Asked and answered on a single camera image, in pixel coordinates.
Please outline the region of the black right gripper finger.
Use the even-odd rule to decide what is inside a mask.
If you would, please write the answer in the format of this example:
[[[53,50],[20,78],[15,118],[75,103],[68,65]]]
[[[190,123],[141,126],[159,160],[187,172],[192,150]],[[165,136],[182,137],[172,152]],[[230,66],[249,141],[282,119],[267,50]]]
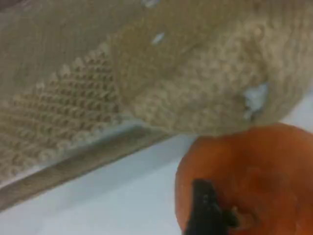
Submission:
[[[186,235],[227,235],[239,227],[239,220],[231,210],[220,207],[210,181],[195,179],[192,183],[192,204],[184,233]]]

